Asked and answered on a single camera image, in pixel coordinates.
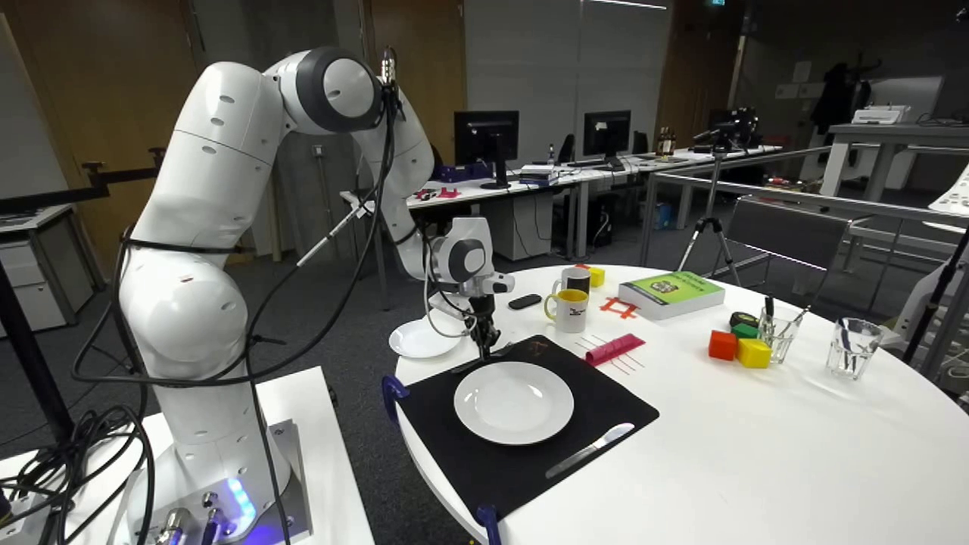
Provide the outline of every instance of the black placemat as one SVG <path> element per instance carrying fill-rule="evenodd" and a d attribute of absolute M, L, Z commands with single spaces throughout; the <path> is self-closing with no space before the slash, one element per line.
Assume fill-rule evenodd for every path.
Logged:
<path fill-rule="evenodd" d="M 535 445 L 498 445 L 467 429 L 453 412 L 453 390 L 471 373 L 494 359 L 523 359 L 556 373 L 577 395 L 569 423 Z M 494 507 L 499 517 L 507 517 L 519 505 L 529 503 L 569 472 L 609 450 L 612 445 L 592 454 L 585 464 L 577 464 L 569 472 L 544 478 L 552 467 L 601 439 L 609 427 L 631 420 L 639 429 L 660 418 L 654 404 L 642 402 L 627 386 L 544 336 L 515 341 L 498 352 L 494 359 L 471 359 L 443 376 L 410 383 L 406 395 L 401 398 L 426 450 L 435 458 L 456 496 L 471 507 Z"/>

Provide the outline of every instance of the white robotic arm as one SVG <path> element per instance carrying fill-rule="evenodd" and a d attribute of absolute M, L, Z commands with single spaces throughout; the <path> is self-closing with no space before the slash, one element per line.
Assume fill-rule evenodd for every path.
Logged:
<path fill-rule="evenodd" d="M 406 198 L 431 179 L 432 150 L 416 108 L 395 85 L 395 66 L 375 77 L 360 61 L 334 48 L 292 55 L 268 73 L 212 63 L 178 114 L 119 279 L 120 312 L 151 379 L 194 381 L 245 356 L 250 309 L 220 269 L 226 253 L 194 247 L 239 242 L 292 130 L 352 134 L 372 179 L 386 179 L 380 205 L 406 273 L 426 274 L 426 246 Z M 453 222 L 453 229 L 432 246 L 431 263 L 432 274 L 471 292 L 479 312 L 477 341 L 489 352 L 498 338 L 489 222 Z M 226 537 L 242 537 L 274 503 L 250 386 L 155 386 L 155 394 L 177 445 L 172 464 L 159 470 L 164 480 L 159 507 L 194 512 L 202 496 L 218 496 L 230 519 Z M 284 484 L 292 467 L 277 445 L 269 450 Z"/>

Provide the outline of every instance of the white plate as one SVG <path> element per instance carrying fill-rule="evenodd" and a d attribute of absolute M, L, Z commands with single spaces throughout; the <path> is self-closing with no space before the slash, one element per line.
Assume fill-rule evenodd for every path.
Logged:
<path fill-rule="evenodd" d="M 489 442 L 532 445 L 569 423 L 577 395 L 552 368 L 503 359 L 456 383 L 453 412 L 467 429 Z"/>
<path fill-rule="evenodd" d="M 449 353 L 453 346 L 459 346 L 459 330 L 465 322 L 450 314 L 443 314 L 443 312 L 432 312 L 432 322 L 435 332 L 426 318 L 417 318 L 417 320 L 410 320 L 410 322 L 401 322 L 395 332 L 390 332 L 390 347 L 401 353 L 401 356 L 410 356 L 410 359 L 431 359 L 431 356 L 440 356 L 440 353 Z"/>

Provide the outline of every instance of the computer monitor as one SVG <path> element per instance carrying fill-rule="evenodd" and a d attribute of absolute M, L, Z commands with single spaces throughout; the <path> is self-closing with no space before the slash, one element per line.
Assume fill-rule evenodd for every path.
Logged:
<path fill-rule="evenodd" d="M 631 108 L 627 112 L 587 112 L 581 134 L 581 154 L 606 154 L 612 160 L 618 150 L 631 147 Z"/>
<path fill-rule="evenodd" d="M 509 185 L 507 160 L 519 156 L 519 112 L 453 112 L 456 163 L 494 163 L 498 185 Z"/>

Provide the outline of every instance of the whiteboard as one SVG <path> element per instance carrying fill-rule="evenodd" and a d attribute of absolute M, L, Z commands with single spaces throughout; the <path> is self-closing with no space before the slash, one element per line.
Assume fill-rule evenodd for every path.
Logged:
<path fill-rule="evenodd" d="M 64 170 L 45 117 L 0 12 L 0 198 L 64 191 Z"/>

